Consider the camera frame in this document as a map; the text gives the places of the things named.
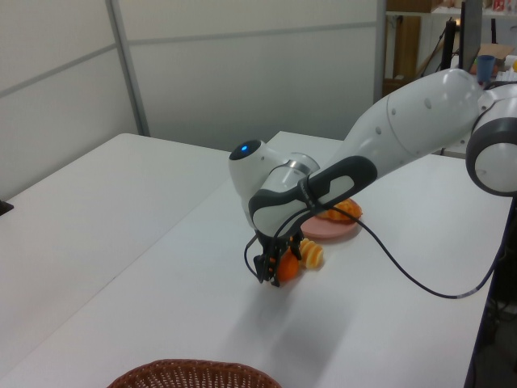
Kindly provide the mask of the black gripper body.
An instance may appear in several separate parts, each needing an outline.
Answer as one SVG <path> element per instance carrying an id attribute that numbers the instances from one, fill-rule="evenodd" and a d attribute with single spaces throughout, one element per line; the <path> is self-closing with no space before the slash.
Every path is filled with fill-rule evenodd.
<path id="1" fill-rule="evenodd" d="M 285 247 L 298 247 L 304 239 L 301 230 L 297 230 L 294 234 L 282 234 L 280 236 L 267 236 L 262 232 L 257 231 L 256 235 L 258 241 L 264 250 L 284 249 Z"/>

